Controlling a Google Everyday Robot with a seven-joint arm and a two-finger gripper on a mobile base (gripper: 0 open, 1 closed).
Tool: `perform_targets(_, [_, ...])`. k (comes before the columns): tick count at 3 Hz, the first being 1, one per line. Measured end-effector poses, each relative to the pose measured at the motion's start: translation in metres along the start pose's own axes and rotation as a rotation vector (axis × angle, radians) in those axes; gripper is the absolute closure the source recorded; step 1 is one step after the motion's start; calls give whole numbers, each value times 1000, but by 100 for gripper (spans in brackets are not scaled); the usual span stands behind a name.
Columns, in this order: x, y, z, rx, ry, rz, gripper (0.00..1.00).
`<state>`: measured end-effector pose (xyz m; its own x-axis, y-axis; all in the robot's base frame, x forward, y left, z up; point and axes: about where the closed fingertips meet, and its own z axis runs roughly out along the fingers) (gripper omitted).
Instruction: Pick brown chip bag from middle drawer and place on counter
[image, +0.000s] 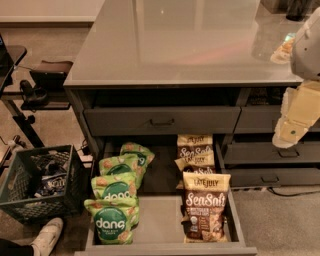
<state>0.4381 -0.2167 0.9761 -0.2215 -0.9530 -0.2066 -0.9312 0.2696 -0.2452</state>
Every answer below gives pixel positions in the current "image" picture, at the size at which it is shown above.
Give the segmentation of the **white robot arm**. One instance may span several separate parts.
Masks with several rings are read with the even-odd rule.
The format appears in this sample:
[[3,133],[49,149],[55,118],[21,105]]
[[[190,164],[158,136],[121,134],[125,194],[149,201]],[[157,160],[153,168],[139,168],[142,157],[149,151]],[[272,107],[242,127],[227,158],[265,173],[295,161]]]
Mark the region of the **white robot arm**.
[[290,148],[320,118],[320,7],[274,51],[270,60],[289,63],[292,73],[302,79],[296,89],[287,88],[283,94],[281,117],[272,138],[274,146]]

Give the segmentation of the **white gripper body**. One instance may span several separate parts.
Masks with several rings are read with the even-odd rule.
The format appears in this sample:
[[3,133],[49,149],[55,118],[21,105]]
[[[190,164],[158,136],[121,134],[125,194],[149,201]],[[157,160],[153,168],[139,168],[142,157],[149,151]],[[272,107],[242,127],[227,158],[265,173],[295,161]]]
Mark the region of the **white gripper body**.
[[320,118],[320,82],[305,80],[285,93],[284,120],[309,130]]

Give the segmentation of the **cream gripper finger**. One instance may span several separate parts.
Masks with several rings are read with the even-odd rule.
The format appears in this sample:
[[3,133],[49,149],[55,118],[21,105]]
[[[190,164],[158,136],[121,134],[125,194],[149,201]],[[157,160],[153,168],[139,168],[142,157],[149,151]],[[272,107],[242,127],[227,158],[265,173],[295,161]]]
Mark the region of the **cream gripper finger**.
[[272,143],[277,148],[290,148],[296,145],[299,140],[308,132],[308,129],[284,119],[279,119],[276,124]]

